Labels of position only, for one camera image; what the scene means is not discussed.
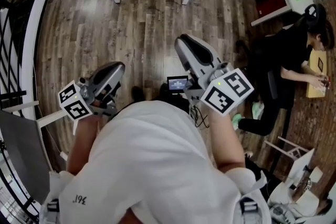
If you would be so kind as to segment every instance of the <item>person in white shirt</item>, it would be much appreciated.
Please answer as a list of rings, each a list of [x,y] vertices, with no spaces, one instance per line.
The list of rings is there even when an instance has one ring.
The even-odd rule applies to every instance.
[[[245,168],[230,116],[209,109],[208,120],[217,167],[190,116],[167,102],[134,103],[98,135],[97,116],[80,120],[67,170],[50,180],[58,222],[271,223],[266,180]]]

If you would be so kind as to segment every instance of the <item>white t-shirt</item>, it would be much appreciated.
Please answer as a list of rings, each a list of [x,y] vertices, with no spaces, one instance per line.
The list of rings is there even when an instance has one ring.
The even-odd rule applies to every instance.
[[[256,182],[245,168],[214,168],[189,115],[161,101],[122,110],[97,136],[80,173],[60,178],[66,224],[118,223],[130,207],[143,223],[232,223]],[[260,191],[253,193],[264,206]]]

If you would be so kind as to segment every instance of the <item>wooden floor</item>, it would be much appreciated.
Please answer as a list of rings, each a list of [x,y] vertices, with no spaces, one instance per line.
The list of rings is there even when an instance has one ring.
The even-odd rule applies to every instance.
[[[130,89],[140,86],[151,99],[167,76],[184,73],[174,50],[176,37],[192,34],[210,43],[223,60],[238,65],[238,39],[275,33],[272,20],[252,28],[257,18],[255,0],[49,0],[44,13],[37,55],[37,90],[43,115],[59,110],[58,91],[72,80],[89,76],[109,61],[122,61],[126,72],[118,92],[118,107],[131,102]],[[284,113],[267,139],[281,134]],[[68,153],[73,141],[68,118],[49,128],[59,148]],[[207,145],[207,130],[202,130]],[[264,164],[269,154],[263,137],[241,134],[247,150]]]

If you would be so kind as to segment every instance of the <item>black metal railing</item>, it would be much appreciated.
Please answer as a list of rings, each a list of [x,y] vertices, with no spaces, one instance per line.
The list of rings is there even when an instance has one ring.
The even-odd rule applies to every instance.
[[[22,68],[23,46],[26,27],[34,0],[0,0],[0,109],[22,104],[25,89],[20,86],[20,70]],[[6,157],[5,145],[1,141],[0,151],[11,174],[26,202],[23,204],[15,194],[0,167],[0,178],[5,189],[0,189],[0,207],[5,206],[11,217],[21,223],[38,222],[38,210],[34,207],[33,197],[30,197],[16,176]],[[2,196],[8,196],[10,202],[4,202]],[[32,206],[35,214],[28,211]]]

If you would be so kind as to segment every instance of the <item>person in black clothing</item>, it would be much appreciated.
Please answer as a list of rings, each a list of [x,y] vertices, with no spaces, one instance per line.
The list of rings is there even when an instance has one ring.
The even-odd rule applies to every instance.
[[[250,73],[254,75],[260,97],[265,105],[260,120],[244,119],[240,114],[233,117],[235,129],[268,135],[277,119],[280,108],[293,106],[295,81],[323,87],[328,77],[318,74],[308,66],[312,49],[330,50],[334,47],[334,34],[329,21],[307,30],[306,25],[281,30],[274,36],[264,37],[252,44],[250,52],[242,41],[237,42],[248,54]],[[268,73],[273,72],[278,98],[273,99],[268,85]]]

